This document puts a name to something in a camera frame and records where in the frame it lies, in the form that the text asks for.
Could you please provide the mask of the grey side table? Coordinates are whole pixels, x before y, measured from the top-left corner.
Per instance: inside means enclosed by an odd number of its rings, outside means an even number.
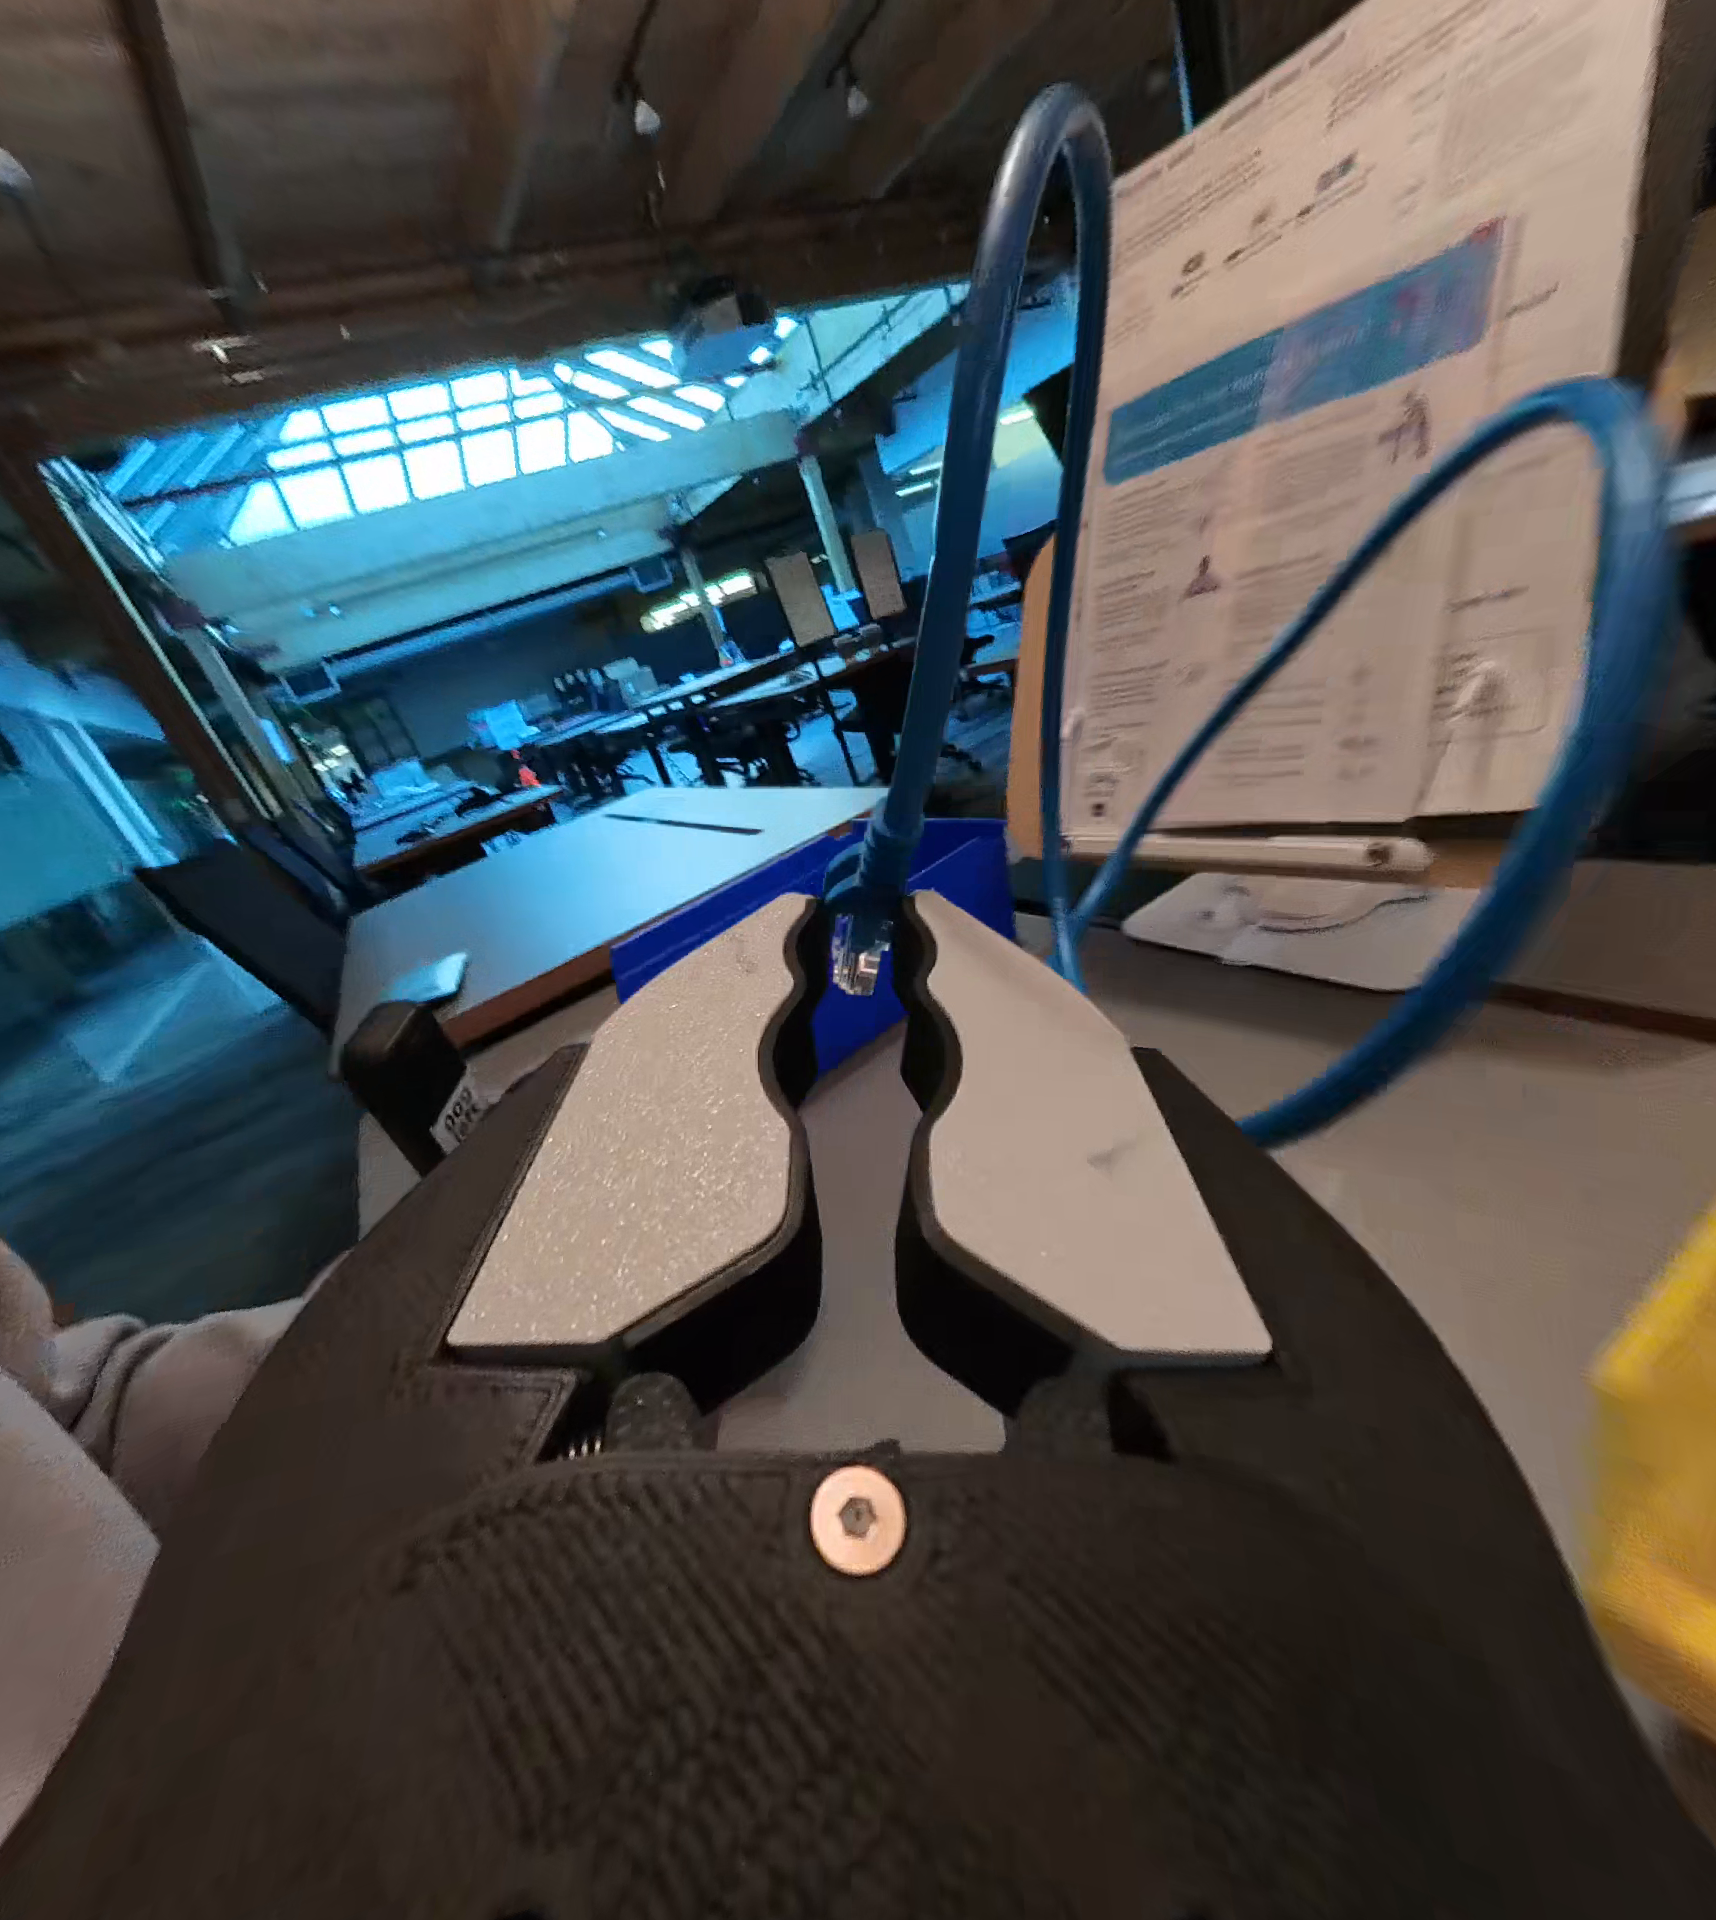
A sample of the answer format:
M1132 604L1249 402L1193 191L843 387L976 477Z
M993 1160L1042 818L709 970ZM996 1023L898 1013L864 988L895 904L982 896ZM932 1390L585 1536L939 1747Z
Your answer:
M433 879L350 923L332 1045L453 955L440 1013L487 1045L601 985L639 931L825 838L854 838L878 786L655 786ZM1587 862L1495 1000L1598 1024L1716 1033L1716 868Z

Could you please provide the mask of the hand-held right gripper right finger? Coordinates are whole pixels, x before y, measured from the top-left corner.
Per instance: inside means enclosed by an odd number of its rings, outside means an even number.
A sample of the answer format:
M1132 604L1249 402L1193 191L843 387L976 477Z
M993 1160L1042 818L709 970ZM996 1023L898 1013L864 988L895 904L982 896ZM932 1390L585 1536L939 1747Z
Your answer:
M1273 1332L1126 1037L942 894L902 906L908 1190L947 1268L1073 1355L1256 1366Z

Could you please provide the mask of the person's left forearm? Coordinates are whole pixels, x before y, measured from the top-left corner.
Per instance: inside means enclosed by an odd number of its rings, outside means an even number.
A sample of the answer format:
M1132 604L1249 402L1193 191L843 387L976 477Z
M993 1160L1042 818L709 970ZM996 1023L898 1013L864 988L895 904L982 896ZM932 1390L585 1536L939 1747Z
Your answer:
M0 1847L101 1693L169 1517L305 1304L62 1327L0 1238Z

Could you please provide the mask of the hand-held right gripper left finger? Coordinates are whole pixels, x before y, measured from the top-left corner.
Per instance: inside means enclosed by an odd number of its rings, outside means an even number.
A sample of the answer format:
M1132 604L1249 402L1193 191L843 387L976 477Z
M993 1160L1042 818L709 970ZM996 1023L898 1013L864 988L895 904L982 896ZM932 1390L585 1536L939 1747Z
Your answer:
M463 1358L630 1358L748 1281L805 1221L799 1115L817 1082L805 955L797 1005L692 1020L637 998L599 1028L544 1125L444 1334Z

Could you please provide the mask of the blue plastic bin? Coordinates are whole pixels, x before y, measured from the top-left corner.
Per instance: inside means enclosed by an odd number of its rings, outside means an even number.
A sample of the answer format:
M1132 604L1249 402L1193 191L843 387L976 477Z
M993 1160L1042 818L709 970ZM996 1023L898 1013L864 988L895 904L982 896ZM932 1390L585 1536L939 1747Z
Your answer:
M691 1020L721 1017L740 1038L757 1035L745 1020L799 1005L791 949L805 955L812 1000L812 1045L820 1075L900 1033L905 1006L895 958L884 958L868 994L847 994L830 983L829 929L817 908L827 879L854 859L864 838L856 825L825 833L776 856L748 877L675 913L612 951L620 1003L656 1000L659 983ZM935 894L984 924L1005 942L1017 939L1008 833L1001 821L926 821L908 879L912 894Z

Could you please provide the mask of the paned skylight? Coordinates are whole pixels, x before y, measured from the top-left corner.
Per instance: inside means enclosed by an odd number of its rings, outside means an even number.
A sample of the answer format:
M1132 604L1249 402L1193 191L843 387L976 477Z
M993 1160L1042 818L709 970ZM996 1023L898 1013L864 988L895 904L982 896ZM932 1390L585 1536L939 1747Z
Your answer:
M797 333L782 317L717 373L682 367L671 338L640 338L294 410L219 542L249 549L516 478L681 450L742 414L742 396L778 373Z

